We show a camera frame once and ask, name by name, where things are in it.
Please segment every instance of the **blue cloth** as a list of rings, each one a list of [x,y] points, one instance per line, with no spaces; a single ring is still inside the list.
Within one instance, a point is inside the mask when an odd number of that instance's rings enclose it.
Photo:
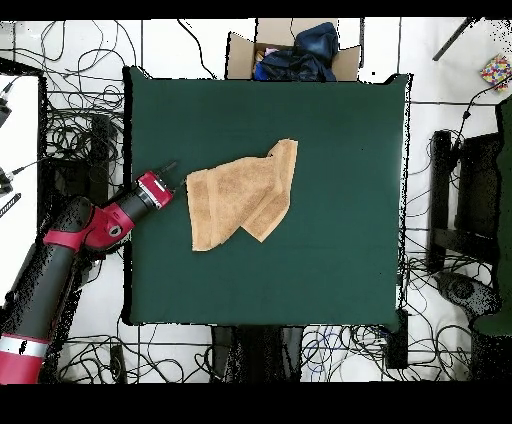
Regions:
[[[256,69],[254,70],[254,79],[257,81],[268,80],[268,75],[261,66],[261,62],[256,63]]]
[[[293,48],[267,55],[260,62],[268,80],[336,81],[331,71],[338,52],[338,34],[331,22],[302,31]]]

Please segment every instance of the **folded towel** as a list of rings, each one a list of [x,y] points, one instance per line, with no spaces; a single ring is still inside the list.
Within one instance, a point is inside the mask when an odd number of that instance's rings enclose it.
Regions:
[[[297,142],[281,140],[268,153],[275,158],[276,182],[242,227],[263,242],[283,220],[290,207],[293,172],[297,158]]]
[[[242,158],[187,176],[192,250],[224,243],[243,226],[263,242],[290,206],[297,142],[279,141],[266,158]]]

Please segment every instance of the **colorful box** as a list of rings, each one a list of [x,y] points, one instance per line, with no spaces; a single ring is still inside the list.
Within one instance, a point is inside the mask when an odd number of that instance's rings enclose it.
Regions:
[[[486,80],[489,84],[495,86],[499,84],[500,81],[507,78],[510,74],[512,74],[512,69],[510,67],[510,63],[507,58],[502,55],[496,55],[487,66],[480,71],[480,75],[484,80]],[[498,92],[502,92],[508,87],[508,80],[503,84],[499,84],[494,89]]]

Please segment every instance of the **cardboard box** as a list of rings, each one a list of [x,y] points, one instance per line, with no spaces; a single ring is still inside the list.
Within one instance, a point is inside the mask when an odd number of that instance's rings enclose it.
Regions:
[[[338,18],[257,18],[254,42],[230,32],[226,61],[226,79],[252,79],[254,56],[258,50],[291,48],[292,32],[298,33],[324,22],[338,27]],[[338,52],[332,62],[332,72],[338,81],[357,81],[361,46]]]

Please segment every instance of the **green table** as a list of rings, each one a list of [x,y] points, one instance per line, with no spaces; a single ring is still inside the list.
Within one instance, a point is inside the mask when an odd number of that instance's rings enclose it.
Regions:
[[[125,83],[134,176],[176,159],[176,183],[299,142],[290,210],[263,244],[239,229],[192,252],[185,192],[133,230],[132,323],[395,323],[407,75],[272,83],[130,68]]]
[[[502,149],[497,159],[500,181],[498,247],[499,260],[493,267],[502,305],[495,315],[475,320],[474,328],[486,335],[512,336],[512,99],[496,106]]]

